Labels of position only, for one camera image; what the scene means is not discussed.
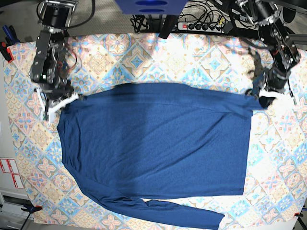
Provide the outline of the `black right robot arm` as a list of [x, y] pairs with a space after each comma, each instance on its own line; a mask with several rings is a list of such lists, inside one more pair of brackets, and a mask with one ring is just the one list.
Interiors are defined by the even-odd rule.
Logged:
[[73, 93], [70, 81], [59, 74], [58, 58], [65, 48], [67, 27], [77, 4], [76, 0], [44, 0], [36, 9], [43, 28], [36, 40], [29, 78], [40, 86], [48, 100], [66, 99]]

